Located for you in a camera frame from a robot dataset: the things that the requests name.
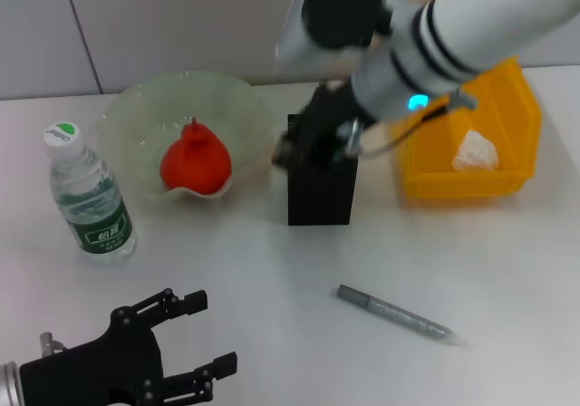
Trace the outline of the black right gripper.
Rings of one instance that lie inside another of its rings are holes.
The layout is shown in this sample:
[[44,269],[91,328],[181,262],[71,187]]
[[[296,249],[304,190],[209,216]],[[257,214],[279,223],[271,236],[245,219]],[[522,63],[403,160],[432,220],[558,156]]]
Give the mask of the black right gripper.
[[363,109],[356,101],[350,81],[335,89],[319,85],[282,136],[279,164],[306,169],[328,168],[340,146],[336,128],[362,116]]

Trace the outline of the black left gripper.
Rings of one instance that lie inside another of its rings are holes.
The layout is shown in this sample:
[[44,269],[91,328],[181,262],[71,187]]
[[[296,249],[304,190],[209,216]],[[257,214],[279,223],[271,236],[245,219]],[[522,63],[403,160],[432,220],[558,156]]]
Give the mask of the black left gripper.
[[207,309],[204,290],[179,298],[166,288],[131,308],[113,311],[109,327],[99,338],[20,367],[24,404],[212,401],[214,381],[237,372],[237,354],[224,354],[191,372],[163,379],[160,348],[151,330],[168,320]]

